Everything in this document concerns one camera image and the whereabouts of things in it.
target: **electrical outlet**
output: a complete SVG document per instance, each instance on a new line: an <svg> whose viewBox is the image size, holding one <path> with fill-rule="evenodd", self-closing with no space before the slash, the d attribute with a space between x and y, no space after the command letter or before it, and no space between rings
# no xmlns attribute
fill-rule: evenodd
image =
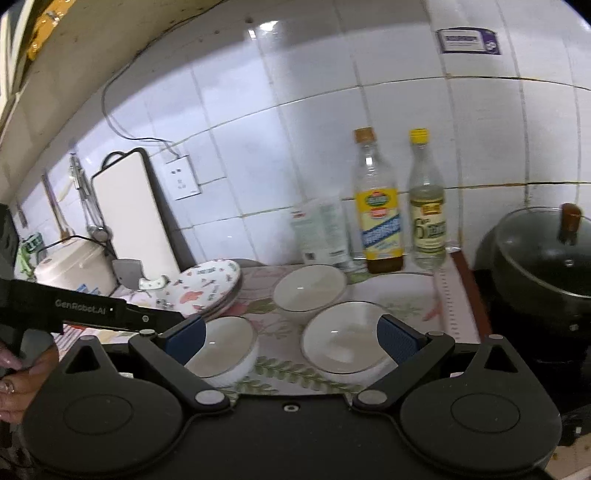
<svg viewBox="0 0 591 480"><path fill-rule="evenodd" d="M201 193L188 156L167 163L163 168L166 173L168 192L175 200Z"/></svg>

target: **bottle with yellow cap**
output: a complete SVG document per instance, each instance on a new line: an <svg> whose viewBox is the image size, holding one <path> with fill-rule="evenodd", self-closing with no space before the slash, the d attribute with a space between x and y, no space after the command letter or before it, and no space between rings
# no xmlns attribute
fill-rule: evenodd
<svg viewBox="0 0 591 480"><path fill-rule="evenodd" d="M355 130L360 165L355 180L355 200L370 273L402 269L402 235L396 181L379 154L374 130Z"/></svg>
<svg viewBox="0 0 591 480"><path fill-rule="evenodd" d="M447 223L443 178L429 149L429 130L410 131L414 164L408 181L413 260L425 270L436 270L445 261Z"/></svg>

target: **cutting board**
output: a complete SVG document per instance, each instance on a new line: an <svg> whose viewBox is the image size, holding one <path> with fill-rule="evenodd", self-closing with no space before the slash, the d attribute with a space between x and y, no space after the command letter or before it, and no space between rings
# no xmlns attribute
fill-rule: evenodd
<svg viewBox="0 0 591 480"><path fill-rule="evenodd" d="M149 280L174 278L180 270L152 193L149 162L136 148L95 174L92 186L117 258L140 260Z"/></svg>

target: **hand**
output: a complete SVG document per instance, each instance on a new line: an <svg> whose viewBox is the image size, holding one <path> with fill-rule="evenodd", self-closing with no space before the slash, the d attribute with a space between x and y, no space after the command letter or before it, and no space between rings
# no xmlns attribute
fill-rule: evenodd
<svg viewBox="0 0 591 480"><path fill-rule="evenodd" d="M27 370L7 375L0 380L0 420L21 423L25 410L59 363L57 347L52 345ZM0 344L0 366L21 370L21 361Z"/></svg>

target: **sticker on wall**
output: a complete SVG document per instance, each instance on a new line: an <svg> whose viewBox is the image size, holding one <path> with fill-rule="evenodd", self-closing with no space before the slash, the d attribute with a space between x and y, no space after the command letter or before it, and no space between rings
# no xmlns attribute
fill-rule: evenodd
<svg viewBox="0 0 591 480"><path fill-rule="evenodd" d="M496 33L487 28L456 27L437 30L441 53L500 55Z"/></svg>

